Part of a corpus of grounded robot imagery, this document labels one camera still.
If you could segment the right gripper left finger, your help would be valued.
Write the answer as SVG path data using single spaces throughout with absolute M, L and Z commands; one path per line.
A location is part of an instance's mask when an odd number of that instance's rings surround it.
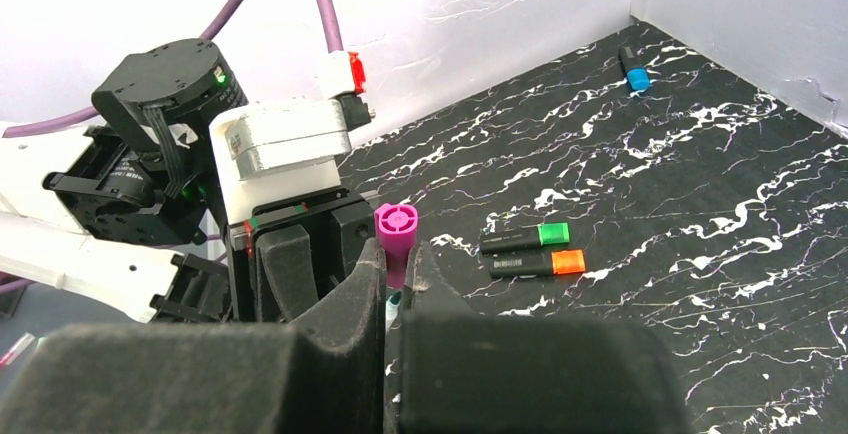
M 385 260 L 287 324 L 81 324 L 48 337 L 1 405 L 5 433 L 379 433 Z

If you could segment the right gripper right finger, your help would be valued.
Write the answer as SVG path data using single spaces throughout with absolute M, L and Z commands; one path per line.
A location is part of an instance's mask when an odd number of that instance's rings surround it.
M 483 315 L 409 255 L 400 337 L 402 433 L 685 433 L 662 340 L 630 322 Z

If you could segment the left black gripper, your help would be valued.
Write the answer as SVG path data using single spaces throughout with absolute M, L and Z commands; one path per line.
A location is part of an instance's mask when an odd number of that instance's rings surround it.
M 291 322 L 340 286 L 375 237 L 372 201 L 328 188 L 255 207 L 228 226 L 231 319 Z

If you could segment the purple pen cap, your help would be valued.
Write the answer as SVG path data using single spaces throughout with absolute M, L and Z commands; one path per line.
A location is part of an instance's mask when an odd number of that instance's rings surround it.
M 418 212 L 410 204 L 381 205 L 375 210 L 376 239 L 385 253 L 387 286 L 402 289 L 409 253 L 417 243 Z

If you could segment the orange black highlighter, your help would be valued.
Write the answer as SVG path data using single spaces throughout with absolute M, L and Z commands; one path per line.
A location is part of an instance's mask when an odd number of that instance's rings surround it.
M 579 275 L 586 272 L 582 250 L 527 251 L 491 260 L 492 278 Z

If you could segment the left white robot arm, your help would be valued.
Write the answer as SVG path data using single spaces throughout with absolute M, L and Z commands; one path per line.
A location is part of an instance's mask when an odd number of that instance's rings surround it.
M 375 234 L 337 159 L 368 124 L 357 53 L 319 100 L 251 103 L 220 49 L 127 56 L 93 92 L 101 125 L 1 142 L 1 270 L 141 322 L 289 322 Z

